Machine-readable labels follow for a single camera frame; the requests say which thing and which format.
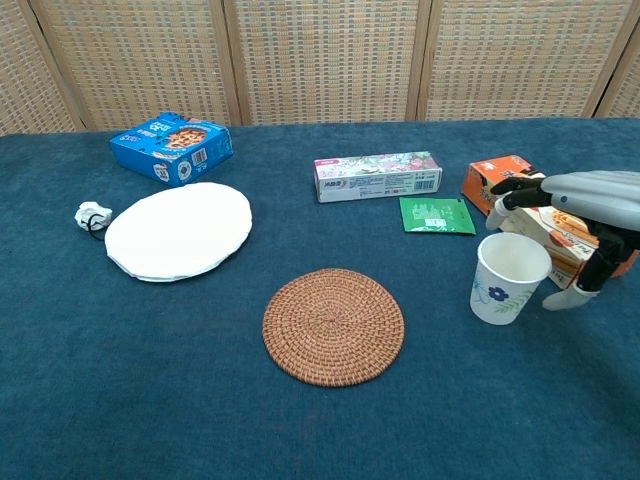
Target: white toothpaste box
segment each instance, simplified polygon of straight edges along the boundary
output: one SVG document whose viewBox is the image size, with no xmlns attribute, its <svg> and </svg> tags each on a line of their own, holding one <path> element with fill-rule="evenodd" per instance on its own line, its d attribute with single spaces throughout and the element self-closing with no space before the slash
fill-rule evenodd
<svg viewBox="0 0 640 480">
<path fill-rule="evenodd" d="M 435 193 L 442 180 L 429 152 L 325 158 L 313 169 L 320 203 Z"/>
</svg>

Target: white paper cup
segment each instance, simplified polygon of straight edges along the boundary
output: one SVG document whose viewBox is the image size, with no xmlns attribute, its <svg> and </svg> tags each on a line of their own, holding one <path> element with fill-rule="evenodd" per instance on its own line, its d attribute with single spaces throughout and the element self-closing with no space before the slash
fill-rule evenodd
<svg viewBox="0 0 640 480">
<path fill-rule="evenodd" d="M 551 271 L 551 257 L 535 240 L 496 233 L 478 246 L 471 310 L 493 325 L 513 322 Z"/>
</svg>

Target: cup rim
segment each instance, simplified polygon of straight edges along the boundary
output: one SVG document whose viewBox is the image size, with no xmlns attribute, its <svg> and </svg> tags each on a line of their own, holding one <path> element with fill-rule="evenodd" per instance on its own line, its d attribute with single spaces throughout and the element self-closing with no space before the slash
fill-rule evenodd
<svg viewBox="0 0 640 480">
<path fill-rule="evenodd" d="M 487 265 L 487 262 L 485 261 L 483 255 L 481 253 L 482 246 L 489 239 L 497 237 L 497 236 L 510 236 L 510 237 L 524 238 L 527 242 L 531 243 L 532 248 L 542 249 L 542 251 L 544 251 L 544 256 L 545 256 L 545 258 L 547 260 L 547 264 L 548 264 L 547 269 L 545 271 L 545 274 L 541 275 L 540 278 L 537 278 L 537 279 L 534 279 L 534 280 L 512 280 L 510 278 L 505 277 L 504 275 L 499 274 L 493 268 L 489 267 L 489 265 Z M 480 262 L 489 272 L 491 272 L 492 275 L 495 275 L 499 279 L 501 279 L 501 280 L 503 280 L 503 281 L 505 281 L 507 283 L 512 283 L 514 285 L 530 285 L 532 283 L 539 283 L 542 280 L 544 280 L 545 278 L 547 278 L 547 276 L 549 276 L 549 274 L 551 273 L 551 269 L 552 269 L 551 255 L 549 255 L 549 252 L 547 252 L 547 249 L 544 248 L 542 245 L 540 245 L 535 240 L 533 240 L 532 238 L 529 238 L 526 235 L 521 235 L 519 233 L 499 232 L 499 233 L 494 233 L 492 235 L 488 235 L 485 238 L 483 238 L 482 241 L 480 242 L 480 245 L 478 245 L 477 254 L 478 254 L 478 262 Z"/>
</svg>

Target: black cable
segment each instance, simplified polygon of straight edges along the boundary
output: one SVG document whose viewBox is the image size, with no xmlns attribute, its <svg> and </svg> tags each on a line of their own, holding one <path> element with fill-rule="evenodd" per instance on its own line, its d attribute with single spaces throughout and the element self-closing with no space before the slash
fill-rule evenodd
<svg viewBox="0 0 640 480">
<path fill-rule="evenodd" d="M 93 224 L 91 223 L 91 220 L 93 219 L 93 217 L 101 217 L 104 218 L 103 215 L 100 215 L 99 213 L 94 213 L 93 215 L 91 215 L 89 217 L 89 220 L 86 221 L 86 225 L 87 225 L 87 230 L 89 230 L 89 235 L 91 235 L 93 238 L 95 238 L 96 240 L 99 240 L 101 242 L 104 242 L 104 238 L 100 238 L 100 237 L 96 237 L 95 232 L 97 232 L 97 230 L 92 230 L 91 227 L 93 226 Z"/>
</svg>

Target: green tea bag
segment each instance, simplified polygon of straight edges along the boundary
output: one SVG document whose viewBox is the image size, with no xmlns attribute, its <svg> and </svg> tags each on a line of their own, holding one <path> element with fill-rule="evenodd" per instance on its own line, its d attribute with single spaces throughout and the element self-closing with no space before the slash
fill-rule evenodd
<svg viewBox="0 0 640 480">
<path fill-rule="evenodd" d="M 476 234 L 461 198 L 400 197 L 400 210 L 405 232 Z"/>
</svg>

